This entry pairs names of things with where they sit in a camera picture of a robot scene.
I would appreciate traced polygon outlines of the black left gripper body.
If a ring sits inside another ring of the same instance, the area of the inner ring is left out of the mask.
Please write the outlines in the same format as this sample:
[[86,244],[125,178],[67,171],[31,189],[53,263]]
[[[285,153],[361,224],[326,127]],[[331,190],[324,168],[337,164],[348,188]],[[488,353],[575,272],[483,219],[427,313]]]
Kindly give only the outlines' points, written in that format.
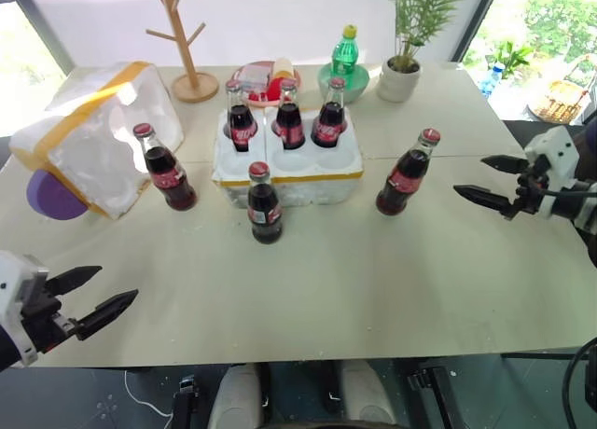
[[21,309],[22,324],[39,353],[78,336],[78,323],[60,313],[62,303],[57,299],[76,288],[76,281],[64,278],[34,280],[29,286]]

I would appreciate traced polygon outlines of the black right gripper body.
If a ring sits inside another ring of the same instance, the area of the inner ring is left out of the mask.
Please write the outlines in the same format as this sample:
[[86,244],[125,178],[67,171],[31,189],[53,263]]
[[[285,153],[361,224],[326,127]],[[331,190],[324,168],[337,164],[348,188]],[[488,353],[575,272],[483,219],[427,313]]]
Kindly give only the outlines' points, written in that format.
[[518,187],[517,198],[513,201],[509,210],[509,217],[514,218],[518,213],[535,215],[543,200],[541,190],[545,186],[549,161],[545,155],[540,155],[535,161],[513,158],[510,162],[510,171],[517,174]]

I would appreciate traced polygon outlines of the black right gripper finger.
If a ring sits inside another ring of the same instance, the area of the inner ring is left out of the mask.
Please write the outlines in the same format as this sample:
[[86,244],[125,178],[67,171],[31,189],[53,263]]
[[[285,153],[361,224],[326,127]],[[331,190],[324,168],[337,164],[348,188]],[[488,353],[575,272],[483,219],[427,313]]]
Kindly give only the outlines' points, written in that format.
[[506,219],[512,218],[512,204],[508,197],[497,195],[487,188],[474,185],[455,185],[452,188],[462,198],[479,206],[494,210]]
[[510,174],[522,174],[528,170],[529,161],[509,155],[491,155],[480,160],[487,166]]

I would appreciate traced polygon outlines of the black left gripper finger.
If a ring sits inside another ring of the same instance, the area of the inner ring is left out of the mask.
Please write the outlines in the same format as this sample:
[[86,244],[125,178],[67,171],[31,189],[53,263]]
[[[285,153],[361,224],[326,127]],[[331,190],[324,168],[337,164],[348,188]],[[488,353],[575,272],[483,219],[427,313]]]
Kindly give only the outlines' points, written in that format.
[[101,266],[72,268],[46,281],[46,289],[54,296],[63,296],[78,289],[102,269]]
[[133,289],[116,294],[98,305],[93,312],[78,320],[76,323],[76,337],[85,340],[110,325],[125,312],[134,302],[138,290]]

